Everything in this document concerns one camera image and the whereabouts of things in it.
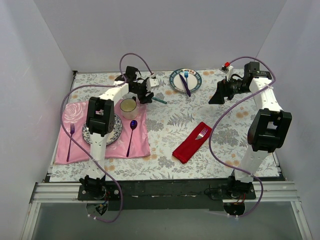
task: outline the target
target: folded red cloth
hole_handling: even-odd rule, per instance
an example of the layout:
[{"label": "folded red cloth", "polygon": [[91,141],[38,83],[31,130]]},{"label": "folded red cloth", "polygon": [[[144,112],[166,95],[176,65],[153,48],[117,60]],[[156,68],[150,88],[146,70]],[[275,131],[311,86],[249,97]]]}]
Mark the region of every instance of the folded red cloth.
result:
[{"label": "folded red cloth", "polygon": [[[196,140],[198,134],[201,133],[204,128],[208,129],[208,131],[203,138]],[[206,125],[204,122],[200,122],[199,125],[186,138],[186,140],[181,143],[176,150],[173,151],[172,155],[179,159],[181,163],[187,163],[202,146],[202,144],[204,144],[204,142],[209,138],[211,130],[211,127]]]}]

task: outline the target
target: patterned plate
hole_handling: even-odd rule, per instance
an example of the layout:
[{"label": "patterned plate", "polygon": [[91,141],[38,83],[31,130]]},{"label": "patterned plate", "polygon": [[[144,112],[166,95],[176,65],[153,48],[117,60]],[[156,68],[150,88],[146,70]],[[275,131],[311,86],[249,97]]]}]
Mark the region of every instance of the patterned plate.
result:
[{"label": "patterned plate", "polygon": [[[106,141],[106,145],[110,145],[115,140],[117,140],[118,137],[120,136],[121,132],[122,132],[122,121],[117,114],[114,114],[114,128],[113,128],[113,131],[110,132],[110,134],[108,136],[108,140]],[[87,128],[86,123],[83,124],[83,127],[82,127],[82,137],[88,144],[92,143],[91,139],[90,139],[89,128]]]},{"label": "patterned plate", "polygon": [[185,86],[183,85],[181,78],[179,76],[179,74],[181,74],[183,76],[184,79],[185,78],[185,71],[188,71],[189,76],[188,76],[188,88],[190,90],[190,92],[194,92],[196,91],[198,88],[200,88],[201,84],[202,84],[202,79],[199,73],[197,73],[194,70],[188,69],[188,68],[182,68],[182,69],[178,69],[175,70],[173,73],[171,73],[170,75],[170,85],[178,92],[180,93],[187,93]]}]

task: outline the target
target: beige mug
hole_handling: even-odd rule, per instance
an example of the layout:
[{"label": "beige mug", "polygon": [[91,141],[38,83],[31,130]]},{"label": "beige mug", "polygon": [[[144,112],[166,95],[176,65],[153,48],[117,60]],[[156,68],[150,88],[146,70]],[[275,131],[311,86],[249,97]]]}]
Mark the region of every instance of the beige mug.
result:
[{"label": "beige mug", "polygon": [[138,116],[136,98],[127,98],[120,103],[121,114],[125,119],[132,120]]}]

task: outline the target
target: gray wall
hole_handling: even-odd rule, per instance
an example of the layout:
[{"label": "gray wall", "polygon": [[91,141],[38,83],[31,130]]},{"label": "gray wall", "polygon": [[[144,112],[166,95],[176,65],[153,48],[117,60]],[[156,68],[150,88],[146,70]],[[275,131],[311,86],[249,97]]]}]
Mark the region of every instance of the gray wall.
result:
[{"label": "gray wall", "polygon": [[[286,0],[34,0],[72,70],[218,68],[256,56]],[[124,62],[142,70],[139,59]]]},{"label": "gray wall", "polygon": [[0,239],[19,239],[72,72],[32,0],[0,1]]},{"label": "gray wall", "polygon": [[294,180],[314,239],[320,239],[320,2],[287,1],[258,57],[277,76],[274,91],[292,124],[277,151],[281,169]]}]

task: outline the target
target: floral tablecloth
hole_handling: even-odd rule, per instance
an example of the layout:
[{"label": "floral tablecloth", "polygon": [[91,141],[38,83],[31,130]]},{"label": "floral tablecloth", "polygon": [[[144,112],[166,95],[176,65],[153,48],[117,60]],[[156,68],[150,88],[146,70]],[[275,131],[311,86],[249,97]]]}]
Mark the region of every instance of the floral tablecloth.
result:
[{"label": "floral tablecloth", "polygon": [[[186,164],[172,156],[172,152],[186,139],[200,123],[213,126],[215,121],[233,103],[245,97],[236,95],[224,105],[209,105],[208,101],[216,91],[217,82],[224,74],[219,70],[201,70],[201,87],[188,97],[176,92],[169,84],[171,71],[157,71],[159,86],[153,88],[155,97],[168,104],[157,101],[147,106],[147,130],[151,155],[135,159],[106,159],[104,168],[117,180],[155,180],[155,179],[202,179],[227,178],[232,169],[217,162],[211,155],[207,140]],[[242,70],[234,73],[243,75]],[[86,84],[112,84],[119,73],[77,74],[73,87]],[[84,87],[75,91],[70,103],[88,101],[106,91],[102,87]],[[216,155],[230,165],[238,166],[247,150],[247,132],[257,112],[253,99],[243,102],[233,109],[218,125],[213,133],[212,147]],[[68,165],[54,164],[51,182],[77,182],[85,176],[87,161]],[[274,158],[269,155],[260,166],[260,177],[279,176]]]}]

